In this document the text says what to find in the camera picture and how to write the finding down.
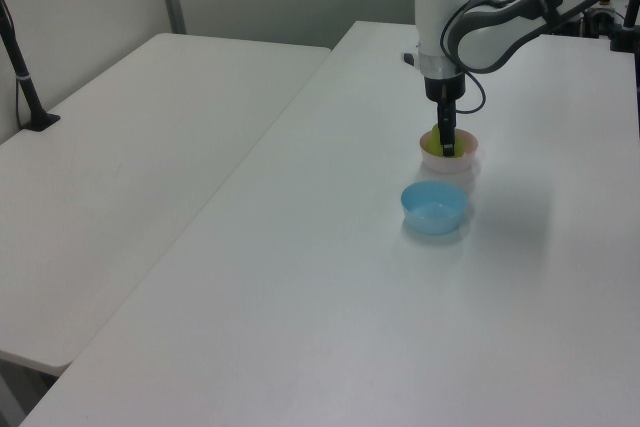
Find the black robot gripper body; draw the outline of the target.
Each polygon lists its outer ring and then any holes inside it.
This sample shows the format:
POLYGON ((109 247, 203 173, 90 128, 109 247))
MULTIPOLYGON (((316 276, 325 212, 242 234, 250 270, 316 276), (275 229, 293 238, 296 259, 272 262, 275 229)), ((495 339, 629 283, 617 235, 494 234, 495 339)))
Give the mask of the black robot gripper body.
POLYGON ((456 102, 464 95, 465 75, 458 74, 447 79, 424 78, 426 96, 437 104, 438 122, 456 122, 456 102))

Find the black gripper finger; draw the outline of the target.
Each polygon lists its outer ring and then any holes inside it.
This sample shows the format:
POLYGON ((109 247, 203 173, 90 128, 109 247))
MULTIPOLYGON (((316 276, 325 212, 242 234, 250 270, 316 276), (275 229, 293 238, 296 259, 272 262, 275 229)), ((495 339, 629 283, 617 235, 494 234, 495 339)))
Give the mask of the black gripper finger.
POLYGON ((450 121, 440 122, 439 125, 440 145, 444 157, 455 155, 455 125, 450 121))

